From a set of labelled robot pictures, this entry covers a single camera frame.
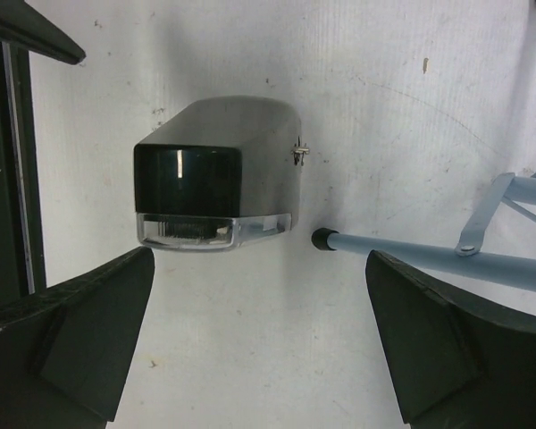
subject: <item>white backdrop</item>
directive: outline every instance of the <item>white backdrop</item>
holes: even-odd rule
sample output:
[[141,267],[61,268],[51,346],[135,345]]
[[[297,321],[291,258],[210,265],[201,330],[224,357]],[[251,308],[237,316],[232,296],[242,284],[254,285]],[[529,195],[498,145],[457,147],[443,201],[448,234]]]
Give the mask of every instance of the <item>white backdrop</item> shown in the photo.
[[[88,53],[32,56],[48,284],[137,245],[132,148],[189,103],[280,98],[312,149],[285,239],[156,253],[110,427],[403,427],[364,258],[318,252],[310,233],[454,247],[497,174],[536,170],[533,2],[31,3]],[[503,207],[485,249],[536,257],[536,227]],[[536,314],[535,294],[439,277]]]

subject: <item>black rubber foot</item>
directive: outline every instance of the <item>black rubber foot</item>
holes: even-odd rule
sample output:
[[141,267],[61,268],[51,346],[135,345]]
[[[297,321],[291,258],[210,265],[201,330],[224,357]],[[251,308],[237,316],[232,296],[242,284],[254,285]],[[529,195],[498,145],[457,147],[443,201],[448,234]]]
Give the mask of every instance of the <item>black rubber foot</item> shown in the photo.
[[335,251],[335,248],[328,246],[328,237],[330,237],[331,234],[337,233],[337,231],[330,230],[329,228],[320,228],[319,230],[315,230],[312,234],[312,244],[320,250]]

